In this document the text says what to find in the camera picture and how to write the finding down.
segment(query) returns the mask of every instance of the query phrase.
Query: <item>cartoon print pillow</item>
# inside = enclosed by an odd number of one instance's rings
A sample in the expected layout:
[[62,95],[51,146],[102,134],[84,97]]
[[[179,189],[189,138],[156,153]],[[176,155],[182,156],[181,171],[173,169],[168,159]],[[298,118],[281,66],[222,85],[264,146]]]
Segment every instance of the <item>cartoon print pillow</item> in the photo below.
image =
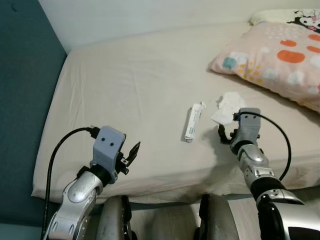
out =
[[262,22],[210,64],[320,113],[320,34],[297,24]]
[[320,33],[320,9],[263,10],[254,13],[250,22],[253,25],[261,22],[298,24]]

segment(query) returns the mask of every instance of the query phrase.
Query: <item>tissue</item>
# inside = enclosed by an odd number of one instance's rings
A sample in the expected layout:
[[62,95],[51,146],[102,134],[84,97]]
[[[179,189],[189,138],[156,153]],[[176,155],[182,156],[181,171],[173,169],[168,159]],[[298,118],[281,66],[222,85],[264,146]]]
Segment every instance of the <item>tissue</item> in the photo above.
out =
[[211,119],[218,124],[230,124],[233,122],[233,113],[237,113],[239,109],[246,107],[246,101],[239,93],[226,92],[222,101],[218,104],[218,111],[211,116]]

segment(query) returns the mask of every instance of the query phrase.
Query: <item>mattress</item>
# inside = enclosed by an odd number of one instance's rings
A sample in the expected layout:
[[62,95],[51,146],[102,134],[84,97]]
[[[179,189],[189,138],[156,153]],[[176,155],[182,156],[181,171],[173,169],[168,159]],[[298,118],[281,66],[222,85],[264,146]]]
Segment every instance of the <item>mattress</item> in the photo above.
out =
[[[130,172],[107,185],[97,202],[128,195],[132,202],[192,202],[204,192],[248,193],[237,157],[221,145],[218,124],[210,119],[225,92],[238,92],[249,107],[273,119],[292,147],[289,188],[319,184],[319,114],[235,76],[207,72],[226,44],[250,28],[248,23],[181,28],[101,42],[67,57],[43,129],[33,176],[33,196],[44,198],[51,153],[75,128],[111,126],[126,134],[126,156],[141,141]],[[183,140],[188,110],[204,101],[192,143]],[[226,126],[227,131],[237,123]],[[280,176],[287,146],[282,135],[261,121],[259,147]],[[50,199],[60,202],[64,187],[92,159],[94,139],[77,133],[56,155]]]

